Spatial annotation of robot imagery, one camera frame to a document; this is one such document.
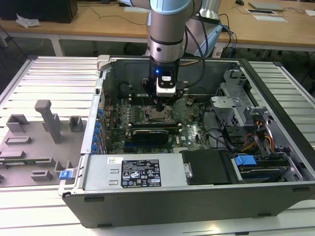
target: power supply label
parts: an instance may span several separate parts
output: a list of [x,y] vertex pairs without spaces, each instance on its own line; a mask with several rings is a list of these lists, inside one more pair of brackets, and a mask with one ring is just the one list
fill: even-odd
[[122,161],[123,188],[161,187],[158,160]]

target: motherboard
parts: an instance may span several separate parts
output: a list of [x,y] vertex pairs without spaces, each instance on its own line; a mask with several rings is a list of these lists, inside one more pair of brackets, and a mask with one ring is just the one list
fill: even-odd
[[146,99],[117,99],[105,106],[105,144],[108,154],[179,153],[210,149],[201,123],[204,103],[181,98],[162,112]]

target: blue plastic clip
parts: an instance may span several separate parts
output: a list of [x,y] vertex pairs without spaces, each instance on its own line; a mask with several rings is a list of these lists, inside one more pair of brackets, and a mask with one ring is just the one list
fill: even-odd
[[255,161],[255,158],[252,155],[239,155],[235,157],[234,160],[238,166],[257,165],[257,162]]
[[61,171],[59,175],[60,180],[72,180],[72,171]]
[[93,144],[93,145],[91,146],[91,149],[92,149],[93,151],[96,151],[96,150],[97,150],[97,145]]

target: gray plastic block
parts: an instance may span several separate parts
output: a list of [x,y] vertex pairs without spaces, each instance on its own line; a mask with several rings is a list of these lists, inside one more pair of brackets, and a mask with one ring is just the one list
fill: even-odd
[[[16,186],[42,186],[49,184],[59,184],[59,173],[54,172],[57,161],[61,162],[63,167],[66,167],[67,161],[70,160],[73,167],[77,167],[80,160],[80,150],[82,140],[84,137],[83,132],[71,132],[68,120],[61,120],[61,133],[62,142],[55,144],[52,141],[51,135],[46,133],[42,125],[43,121],[29,121],[28,125],[23,125],[25,133],[14,133],[8,130],[8,133],[0,145],[0,151],[18,151],[25,152],[24,160],[48,161],[43,165],[49,165],[50,158],[54,159],[52,166],[39,166],[37,163],[34,165],[1,165],[0,158],[0,174],[5,177],[0,187],[16,187]],[[83,127],[86,127],[86,121],[83,120]],[[16,137],[31,137],[31,143],[27,145],[7,145],[4,141],[7,138]],[[49,170],[53,176],[52,180],[34,181],[30,178],[32,171]]]
[[56,165],[56,162],[53,158],[49,158],[47,161],[36,161],[36,165],[39,167],[53,167]]
[[49,170],[32,171],[31,173],[32,173],[31,178],[34,181],[45,181],[45,180],[51,180],[53,178]]
[[64,167],[61,165],[60,161],[57,161],[56,165],[55,165],[54,172],[60,173],[61,171],[64,171]]
[[14,137],[14,138],[7,138],[5,139],[5,143],[7,145],[14,145],[14,144],[30,144],[31,138],[29,136],[20,136],[20,137]]
[[[55,124],[58,126],[58,130],[60,130],[61,129],[61,122],[60,122],[59,116],[58,116],[58,114],[53,114],[53,116],[54,116]],[[43,124],[45,131],[49,132],[46,123],[43,122],[42,124]]]
[[72,165],[70,160],[67,162],[67,166],[65,168],[66,169],[72,169],[73,168],[73,165]]
[[71,116],[68,124],[71,132],[83,132],[83,122],[80,116]]
[[24,133],[24,129],[22,128],[23,124],[28,124],[29,122],[26,120],[24,115],[11,115],[6,125],[10,129],[12,133]]
[[51,102],[50,100],[38,100],[35,104],[35,110],[41,113],[45,124],[53,138],[55,144],[61,142],[60,124],[55,123],[55,119],[50,110]]
[[25,157],[24,151],[3,151],[0,154],[0,158],[4,159],[22,159]]

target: floor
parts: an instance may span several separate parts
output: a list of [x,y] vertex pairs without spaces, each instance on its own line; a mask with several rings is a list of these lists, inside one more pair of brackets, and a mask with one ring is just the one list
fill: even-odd
[[[29,39],[29,38],[14,38],[14,41],[21,48],[23,52],[29,55],[38,56],[54,56],[54,50],[48,39]],[[90,41],[76,41],[63,40],[62,45],[66,56],[69,57],[92,57],[93,44]],[[120,42],[97,42],[99,55],[124,55],[124,43]],[[222,57],[227,57],[230,53],[230,48],[227,49]],[[132,43],[128,48],[128,54],[140,56],[146,51],[146,44]],[[277,51],[272,51],[268,59],[261,58],[262,50],[251,49],[237,49],[234,58],[245,58],[247,60],[258,61],[279,61],[284,67],[300,82],[307,73],[310,64],[315,62],[315,54],[308,57],[305,52],[289,52],[283,51],[282,55],[278,55]],[[0,49],[0,92],[2,92],[8,85],[10,80],[19,70],[25,57],[21,54],[19,49],[9,40],[8,47]],[[309,90],[313,80],[307,77],[303,82],[303,86]]]

